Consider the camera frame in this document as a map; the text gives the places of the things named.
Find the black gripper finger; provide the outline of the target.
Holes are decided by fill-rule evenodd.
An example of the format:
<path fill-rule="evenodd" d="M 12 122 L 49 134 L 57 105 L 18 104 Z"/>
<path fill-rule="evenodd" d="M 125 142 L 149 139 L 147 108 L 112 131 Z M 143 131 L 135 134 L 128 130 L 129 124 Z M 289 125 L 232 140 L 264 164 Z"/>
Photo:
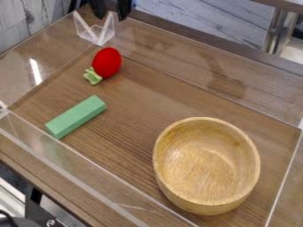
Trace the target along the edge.
<path fill-rule="evenodd" d="M 116 4 L 116 10 L 117 10 L 117 16 L 118 21 L 123 21 L 127 19 L 132 8 L 132 0 L 117 0 Z"/>
<path fill-rule="evenodd" d="M 90 7 L 90 10 L 94 14 L 94 16 L 98 18 L 98 19 L 102 19 L 105 14 L 106 14 L 106 5 L 105 5 L 105 0 L 88 0 L 89 2 L 89 7 Z"/>

